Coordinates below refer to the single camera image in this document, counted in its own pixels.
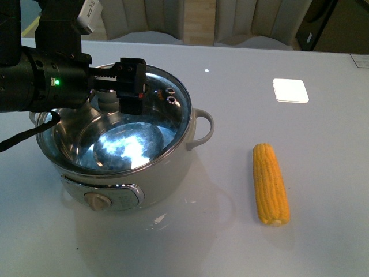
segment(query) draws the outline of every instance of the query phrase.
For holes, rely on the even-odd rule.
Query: yellow corn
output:
[[[289,222],[289,207],[282,173],[273,147],[260,143],[253,150],[254,186],[258,216],[267,225]]]

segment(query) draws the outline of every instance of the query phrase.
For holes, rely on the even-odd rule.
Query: white chair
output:
[[[312,0],[216,0],[214,45],[293,50]]]
[[[101,0],[107,39],[183,44],[185,0]]]

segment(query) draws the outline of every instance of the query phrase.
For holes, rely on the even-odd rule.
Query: white sticker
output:
[[[350,54],[351,58],[359,68],[369,68],[369,55]]]
[[[279,102],[307,103],[309,97],[302,80],[274,79],[274,93]]]

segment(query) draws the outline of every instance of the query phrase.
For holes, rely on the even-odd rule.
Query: cooking pot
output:
[[[114,91],[95,92],[82,108],[55,110],[61,121],[36,136],[68,193],[94,211],[143,208],[164,199],[187,174],[191,150],[214,132],[212,116],[192,108],[173,75],[147,66],[145,94],[142,115],[128,115],[116,111]],[[198,117],[209,121],[210,131],[194,140]],[[30,113],[36,126],[50,118]]]

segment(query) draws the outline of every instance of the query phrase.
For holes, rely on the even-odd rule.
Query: pot handle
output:
[[[210,131],[203,138],[199,138],[198,140],[189,141],[186,144],[187,151],[191,151],[196,146],[199,146],[201,144],[206,143],[208,140],[210,140],[210,138],[212,137],[212,135],[214,133],[214,119],[213,119],[213,117],[208,112],[206,112],[204,110],[200,110],[198,108],[194,108],[193,109],[193,113],[194,113],[194,116],[195,116],[196,119],[198,117],[204,117],[205,119],[207,119],[209,121],[209,123],[210,123]]]

